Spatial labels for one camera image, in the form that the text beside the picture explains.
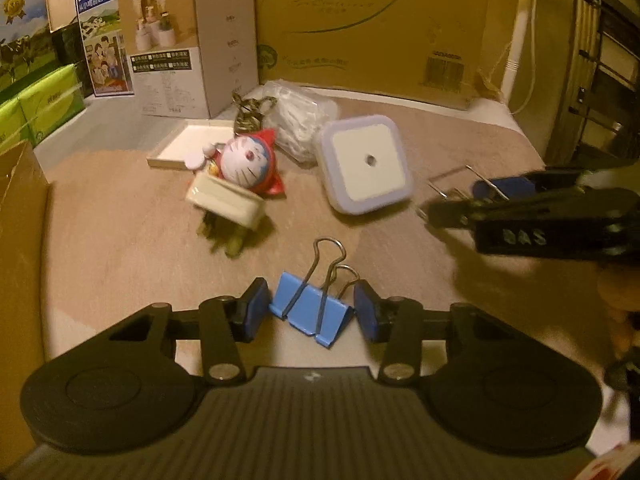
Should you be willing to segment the right hand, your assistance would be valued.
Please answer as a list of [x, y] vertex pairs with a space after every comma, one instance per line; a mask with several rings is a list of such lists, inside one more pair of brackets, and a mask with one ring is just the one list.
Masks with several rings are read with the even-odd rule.
[[639, 312], [639, 269], [607, 264], [598, 271], [597, 291], [608, 315], [614, 354], [621, 360], [639, 345], [632, 317]]

